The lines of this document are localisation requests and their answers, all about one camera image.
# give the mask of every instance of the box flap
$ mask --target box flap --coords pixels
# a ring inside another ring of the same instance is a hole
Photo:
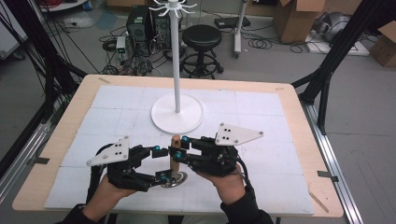
[[[396,21],[391,21],[379,28],[378,31],[387,36],[393,43],[396,43]]]
[[[280,4],[283,6],[287,5],[291,0],[279,0]]]
[[[325,0],[297,0],[297,11],[317,11],[324,8]]]

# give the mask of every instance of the black chair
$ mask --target black chair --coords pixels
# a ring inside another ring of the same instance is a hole
[[[197,53],[188,55],[180,64],[180,72],[186,71],[189,77],[206,77],[212,76],[216,71],[222,73],[224,68],[216,60],[216,54],[213,48],[221,43],[221,31],[210,25],[193,25],[187,28],[182,35],[183,42],[193,48]]]

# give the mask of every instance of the person's right hand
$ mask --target person's right hand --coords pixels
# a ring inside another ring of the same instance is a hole
[[[236,169],[233,173],[224,177],[209,175],[202,172],[197,172],[201,177],[209,180],[216,187],[221,201],[225,205],[230,205],[243,196],[245,196],[245,185],[244,180],[241,176],[241,168],[236,165]]]

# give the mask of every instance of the person's left hand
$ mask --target person's left hand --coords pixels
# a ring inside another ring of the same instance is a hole
[[[115,187],[108,182],[108,177],[105,175],[92,199],[82,210],[82,213],[90,220],[97,222],[113,209],[122,198],[136,192],[137,190],[134,189],[119,189]]]

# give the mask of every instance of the concrete floor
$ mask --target concrete floor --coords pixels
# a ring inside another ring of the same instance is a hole
[[[75,10],[57,14],[67,16]],[[73,29],[70,36],[90,59],[97,70],[106,65],[106,52],[98,38],[126,22],[125,14],[107,11],[99,4],[88,13],[94,26]],[[202,14],[200,23],[213,24],[214,15]],[[250,18],[249,29],[271,24],[270,19]],[[197,22],[197,15],[192,17]],[[273,28],[255,31],[265,37],[274,37]],[[73,64],[96,74],[65,34],[65,47]],[[373,43],[363,41],[366,48]],[[233,35],[223,33],[223,41],[215,49],[224,73],[217,79],[258,82],[291,83],[314,72],[325,58],[324,54],[294,53],[290,46],[274,44],[270,49],[254,49],[242,41],[242,54],[233,55]],[[154,63],[159,65],[164,60]],[[172,64],[166,62],[150,76],[172,76]],[[371,56],[346,56],[336,70],[330,88],[326,131],[344,177],[359,208],[364,223],[396,223],[396,68],[382,67]],[[29,60],[0,61],[0,158],[12,146],[21,130],[44,102],[44,93]],[[0,204],[0,223],[54,223],[66,213],[26,213],[12,209],[30,166],[26,166],[14,188]],[[347,223],[340,218],[282,218],[282,223]]]

